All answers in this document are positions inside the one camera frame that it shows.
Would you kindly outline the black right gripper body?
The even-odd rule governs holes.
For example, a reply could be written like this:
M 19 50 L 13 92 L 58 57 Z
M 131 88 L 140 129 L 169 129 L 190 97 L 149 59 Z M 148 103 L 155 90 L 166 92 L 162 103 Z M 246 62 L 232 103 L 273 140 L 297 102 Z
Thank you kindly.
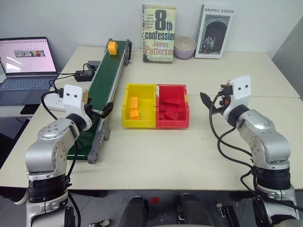
M 221 101 L 219 101 L 219 104 L 221 106 L 219 110 L 221 113 L 223 113 L 231 102 L 231 95 L 233 94 L 233 88 L 232 85 L 229 84 L 220 85 L 220 86 L 221 86 L 221 90 L 218 92 L 218 94 L 222 99 Z

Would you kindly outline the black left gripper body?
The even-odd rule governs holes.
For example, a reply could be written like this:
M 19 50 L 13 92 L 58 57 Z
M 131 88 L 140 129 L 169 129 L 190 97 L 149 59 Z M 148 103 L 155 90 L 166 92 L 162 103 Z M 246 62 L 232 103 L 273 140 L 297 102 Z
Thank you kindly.
M 92 106 L 91 104 L 86 104 L 86 105 L 84 105 L 84 110 L 85 110 L 85 113 L 86 113 L 89 117 L 93 117 L 94 115 L 98 115 L 98 116 L 100 116 L 100 117 L 104 117 L 103 111 L 94 109 L 93 106 Z

